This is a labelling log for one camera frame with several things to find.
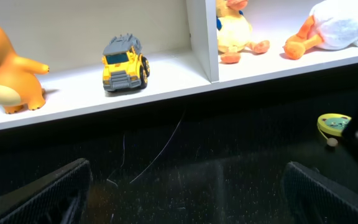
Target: white plush duck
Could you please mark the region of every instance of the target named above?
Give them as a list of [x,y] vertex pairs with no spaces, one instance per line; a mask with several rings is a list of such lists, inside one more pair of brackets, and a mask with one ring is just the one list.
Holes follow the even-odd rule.
[[351,44],[358,46],[358,0],[325,0],[312,8],[300,31],[287,40],[284,51],[296,60],[312,47],[340,50]]

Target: orange figurine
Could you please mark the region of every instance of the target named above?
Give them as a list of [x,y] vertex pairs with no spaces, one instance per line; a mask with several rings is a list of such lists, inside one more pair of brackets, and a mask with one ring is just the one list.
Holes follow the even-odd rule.
[[0,28],[0,105],[6,113],[16,113],[26,104],[30,110],[40,109],[45,90],[34,74],[48,72],[48,65],[18,56]]

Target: figurine's foot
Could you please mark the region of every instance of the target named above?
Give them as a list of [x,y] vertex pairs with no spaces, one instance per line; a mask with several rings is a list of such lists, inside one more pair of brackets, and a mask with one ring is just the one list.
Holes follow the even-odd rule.
[[19,112],[23,108],[23,105],[20,106],[4,106],[5,113],[13,114]]
[[45,105],[45,100],[41,96],[40,98],[32,100],[27,105],[29,106],[29,110],[34,111],[34,110],[37,110],[37,109],[40,109],[41,107],[43,107],[43,105]]
[[223,63],[238,63],[241,59],[241,54],[238,52],[226,52],[221,55]]
[[288,42],[284,46],[285,55],[292,59],[292,60],[298,60],[301,58],[305,52],[306,48],[305,45],[298,42]]
[[300,42],[300,43],[302,43],[302,42],[304,42],[306,40],[307,40],[306,37],[300,37],[298,34],[295,34],[292,37],[288,38],[288,40],[285,43],[288,43],[288,42]]
[[254,47],[254,52],[257,54],[263,54],[266,53],[270,48],[270,41],[268,40],[264,40],[262,42],[259,42],[255,47]]

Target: yellow toy truck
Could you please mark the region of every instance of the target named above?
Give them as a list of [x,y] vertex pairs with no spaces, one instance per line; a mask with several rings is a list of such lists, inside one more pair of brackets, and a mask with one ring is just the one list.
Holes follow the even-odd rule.
[[115,92],[125,88],[147,87],[149,61],[140,52],[142,45],[132,34],[114,37],[104,49],[103,88]]

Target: plush toy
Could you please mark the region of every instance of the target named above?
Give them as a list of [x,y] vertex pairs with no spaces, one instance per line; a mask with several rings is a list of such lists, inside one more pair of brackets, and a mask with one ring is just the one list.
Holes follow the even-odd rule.
[[252,27],[240,11],[247,4],[248,0],[216,0],[218,49],[223,52],[221,60],[224,63],[240,61],[239,52],[245,47],[257,54],[266,53],[270,48],[270,42],[267,40],[260,43],[251,41]]
[[358,0],[325,0],[315,5],[299,32],[290,37],[284,51],[297,60],[312,47],[340,50],[358,46]]
[[34,74],[48,72],[48,65],[18,56],[0,28],[0,105],[6,113],[16,113],[25,104],[30,110],[41,108],[44,90]]

